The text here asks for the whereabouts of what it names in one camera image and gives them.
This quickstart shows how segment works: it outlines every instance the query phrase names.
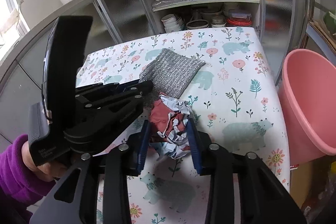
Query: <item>floral tablecloth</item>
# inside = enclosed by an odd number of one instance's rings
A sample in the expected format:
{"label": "floral tablecloth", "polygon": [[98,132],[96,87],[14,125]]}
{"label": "floral tablecloth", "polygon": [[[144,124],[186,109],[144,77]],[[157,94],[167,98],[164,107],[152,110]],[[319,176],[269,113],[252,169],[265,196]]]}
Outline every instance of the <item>floral tablecloth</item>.
{"label": "floral tablecloth", "polygon": [[[189,102],[198,130],[234,153],[255,151],[289,190],[285,122],[253,28],[180,31],[108,47],[87,56],[78,72],[77,86],[138,79],[163,48],[206,61],[181,96]],[[145,110],[106,152],[140,131],[148,113]],[[128,177],[132,223],[204,223],[210,178],[197,175],[190,155],[178,160],[157,158],[157,153],[149,149],[140,177]],[[102,221],[103,187],[102,177],[98,223]]]}

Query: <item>pink trash can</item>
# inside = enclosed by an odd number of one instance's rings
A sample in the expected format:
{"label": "pink trash can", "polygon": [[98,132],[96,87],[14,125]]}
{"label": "pink trash can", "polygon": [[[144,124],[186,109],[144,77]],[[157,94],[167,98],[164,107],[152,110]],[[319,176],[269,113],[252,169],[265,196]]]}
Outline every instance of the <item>pink trash can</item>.
{"label": "pink trash can", "polygon": [[322,55],[298,49],[283,63],[279,99],[290,164],[336,155],[336,68]]}

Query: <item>red lid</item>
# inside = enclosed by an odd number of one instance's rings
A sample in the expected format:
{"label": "red lid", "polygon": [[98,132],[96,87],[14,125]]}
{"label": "red lid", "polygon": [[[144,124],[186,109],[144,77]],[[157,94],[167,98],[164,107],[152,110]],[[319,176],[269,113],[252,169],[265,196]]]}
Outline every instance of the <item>red lid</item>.
{"label": "red lid", "polygon": [[236,26],[242,26],[242,27],[248,27],[252,25],[252,20],[245,22],[245,21],[236,21],[236,20],[231,20],[227,19],[227,22],[231,25],[236,25]]}

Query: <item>silver dishcloth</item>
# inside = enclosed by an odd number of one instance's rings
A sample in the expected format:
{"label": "silver dishcloth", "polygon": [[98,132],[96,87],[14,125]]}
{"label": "silver dishcloth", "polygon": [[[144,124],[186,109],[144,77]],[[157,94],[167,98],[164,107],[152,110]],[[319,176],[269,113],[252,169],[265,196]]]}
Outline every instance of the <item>silver dishcloth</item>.
{"label": "silver dishcloth", "polygon": [[155,60],[140,73],[139,82],[153,82],[153,91],[146,98],[146,104],[157,100],[160,92],[179,99],[204,64],[202,60],[184,57],[167,48],[162,49]]}

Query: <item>screw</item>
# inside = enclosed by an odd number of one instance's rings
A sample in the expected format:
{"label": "screw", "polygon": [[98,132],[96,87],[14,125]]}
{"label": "screw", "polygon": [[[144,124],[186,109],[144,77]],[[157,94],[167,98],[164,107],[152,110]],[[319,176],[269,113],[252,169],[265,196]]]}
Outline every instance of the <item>screw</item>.
{"label": "screw", "polygon": [[91,158],[89,153],[84,153],[83,155],[81,155],[82,160],[88,160],[89,158]]}
{"label": "screw", "polygon": [[126,151],[126,150],[128,150],[129,146],[126,143],[123,143],[123,144],[119,145],[118,148],[119,148],[120,151]]}
{"label": "screw", "polygon": [[213,150],[213,151],[216,151],[216,150],[219,149],[219,145],[216,144],[216,143],[212,143],[212,144],[209,145],[209,149]]}
{"label": "screw", "polygon": [[248,152],[246,155],[247,155],[247,157],[248,157],[249,159],[251,159],[251,160],[254,160],[254,159],[257,158],[257,154],[254,153],[254,152]]}

